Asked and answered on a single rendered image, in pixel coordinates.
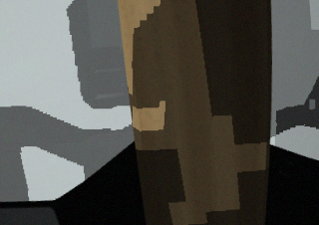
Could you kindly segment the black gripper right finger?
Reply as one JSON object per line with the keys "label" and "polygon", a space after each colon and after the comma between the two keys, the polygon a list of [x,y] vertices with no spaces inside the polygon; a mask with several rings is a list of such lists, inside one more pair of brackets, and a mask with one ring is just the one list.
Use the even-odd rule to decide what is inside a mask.
{"label": "black gripper right finger", "polygon": [[319,160],[271,144],[264,225],[319,225]]}

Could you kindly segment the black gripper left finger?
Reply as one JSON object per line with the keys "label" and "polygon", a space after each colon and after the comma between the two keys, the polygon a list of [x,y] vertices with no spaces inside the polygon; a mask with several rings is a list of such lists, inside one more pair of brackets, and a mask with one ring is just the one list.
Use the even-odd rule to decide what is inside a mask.
{"label": "black gripper left finger", "polygon": [[57,200],[0,202],[0,225],[147,225],[136,142]]}

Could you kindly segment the dark brown wooden board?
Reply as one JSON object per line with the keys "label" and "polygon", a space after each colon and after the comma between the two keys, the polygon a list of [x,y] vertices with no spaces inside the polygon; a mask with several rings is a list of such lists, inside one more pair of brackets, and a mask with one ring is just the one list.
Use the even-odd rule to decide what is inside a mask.
{"label": "dark brown wooden board", "polygon": [[147,225],[264,225],[270,0],[119,0]]}

